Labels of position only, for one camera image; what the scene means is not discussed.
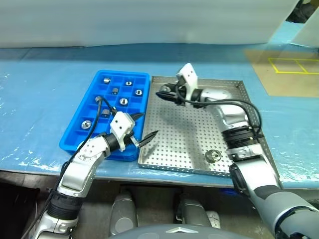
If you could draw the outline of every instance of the stainless steel tray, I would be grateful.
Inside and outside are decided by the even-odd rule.
[[[226,154],[227,145],[218,130],[215,117],[203,109],[177,106],[173,102],[160,99],[155,95],[161,85],[174,83],[174,77],[153,76],[143,129],[143,137],[159,130],[156,137],[144,146],[139,155],[138,164],[143,168],[161,169],[187,173],[199,173],[229,176],[228,167],[232,164]],[[200,88],[220,87],[228,90],[233,98],[250,101],[242,81],[198,79]],[[250,106],[247,106],[253,124],[257,118]],[[274,166],[273,158],[266,143],[261,139],[262,147]],[[205,152],[216,149],[222,158],[208,163]]]

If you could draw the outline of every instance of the cardboard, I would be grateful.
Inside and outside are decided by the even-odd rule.
[[[319,58],[315,53],[245,50],[270,96],[319,97]]]

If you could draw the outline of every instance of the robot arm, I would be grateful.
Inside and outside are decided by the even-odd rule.
[[[140,142],[134,138],[135,120],[142,115],[117,112],[111,122],[110,134],[102,133],[87,141],[66,168],[33,239],[72,238],[70,233],[77,225],[82,203],[91,188],[100,163],[117,149],[124,151],[131,143],[136,147],[142,147],[155,137],[157,131],[148,134]]]
[[[163,85],[157,95],[177,105],[205,108],[220,117],[227,155],[234,162],[229,168],[234,187],[252,201],[271,233],[283,239],[318,238],[319,211],[298,195],[282,190],[243,105],[222,105],[226,99],[231,102],[226,90],[199,89],[190,63],[176,76],[177,83]]]

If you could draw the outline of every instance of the black wire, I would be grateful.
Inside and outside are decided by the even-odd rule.
[[[256,133],[259,134],[260,131],[261,131],[261,128],[262,128],[263,121],[262,121],[261,114],[260,114],[258,108],[251,102],[248,102],[248,101],[245,101],[245,100],[242,100],[242,99],[236,99],[236,98],[224,99],[224,100],[216,100],[214,102],[229,102],[229,101],[238,101],[238,102],[242,102],[242,103],[248,104],[255,110],[255,112],[257,113],[258,122],[259,122],[258,129],[257,129]]]
[[[251,121],[251,118],[250,118],[250,115],[248,114],[248,111],[247,109],[241,105],[241,104],[237,104],[233,101],[239,101],[239,102],[243,102],[243,103],[246,103],[250,106],[252,106],[254,108],[254,110],[256,110],[257,114],[258,114],[258,118],[259,118],[259,125],[258,125],[258,129],[257,129],[257,132],[254,132],[254,135],[257,136],[257,134],[259,134],[260,130],[261,130],[261,126],[262,126],[262,120],[261,120],[261,115],[257,109],[257,107],[250,103],[250,102],[247,102],[245,100],[242,100],[242,99],[225,99],[225,100],[216,100],[216,101],[213,101],[213,102],[196,102],[196,101],[189,101],[187,99],[185,99],[179,92],[179,88],[178,88],[178,85],[175,86],[175,91],[176,91],[176,94],[177,94],[177,97],[182,100],[183,102],[186,102],[186,103],[190,103],[190,104],[193,104],[193,105],[204,105],[204,106],[208,106],[208,105],[233,105],[233,106],[238,106],[240,108],[243,109],[243,111],[245,112],[246,116],[247,116],[247,119],[248,119],[248,123],[250,124],[251,127],[253,127],[253,124],[252,124],[252,121]]]
[[[98,123],[98,119],[100,117],[100,113],[101,113],[101,107],[102,107],[102,101],[104,101],[107,106],[110,108],[110,110],[114,110],[115,108],[112,107],[109,102],[103,98],[103,97],[100,97],[100,99],[98,100],[98,109],[97,109],[97,112],[96,112],[96,116],[95,116],[95,119],[94,119],[94,122],[93,122],[93,125],[89,131],[89,134],[86,136],[85,140],[83,141],[83,143],[78,147],[78,149],[72,154],[72,156],[70,157],[70,159],[65,162],[63,165],[62,165],[62,168],[61,168],[61,172],[60,172],[60,175],[59,175],[59,178],[58,180],[56,181],[53,189],[50,191],[49,193],[49,196],[48,198],[46,199],[45,203],[44,203],[44,206],[42,208],[42,210],[39,212],[38,216],[32,221],[32,223],[30,224],[30,226],[28,227],[28,229],[25,231],[25,233],[22,235],[21,239],[24,239],[29,233],[30,231],[32,230],[32,228],[34,227],[34,225],[36,224],[36,222],[43,216],[44,212],[46,211],[46,209],[48,208],[50,202],[51,202],[51,199],[54,195],[54,193],[56,192],[60,182],[61,182],[61,179],[63,177],[63,174],[65,173],[67,167],[69,166],[69,164],[72,162],[72,160],[74,159],[74,157],[77,155],[77,153],[82,149],[82,147],[87,143],[87,141],[90,139],[90,137],[92,136],[95,128],[96,128],[96,125]]]

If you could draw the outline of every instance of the metal nut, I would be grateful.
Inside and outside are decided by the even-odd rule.
[[[128,104],[128,102],[129,101],[127,99],[125,99],[125,98],[121,98],[120,99],[120,104],[123,105],[123,106],[126,106]]]
[[[108,78],[108,77],[105,77],[105,78],[103,79],[103,82],[104,82],[105,84],[108,84],[110,81],[111,81],[111,79]]]
[[[100,96],[95,97],[96,102],[100,101],[101,99],[102,99],[102,97],[100,97]]]
[[[102,115],[103,117],[108,117],[108,116],[110,115],[110,110],[108,110],[108,109],[102,110],[101,115]]]
[[[113,88],[113,89],[112,89],[112,94],[113,94],[113,95],[117,95],[118,92],[119,92],[119,88]]]
[[[141,96],[142,94],[143,94],[143,91],[141,91],[141,90],[135,91],[135,95],[137,95],[137,96]]]
[[[89,120],[85,120],[81,123],[81,128],[82,129],[89,129],[92,125],[92,122],[90,122]]]
[[[221,159],[221,153],[218,150],[212,149],[205,153],[205,158],[207,162],[214,163]]]

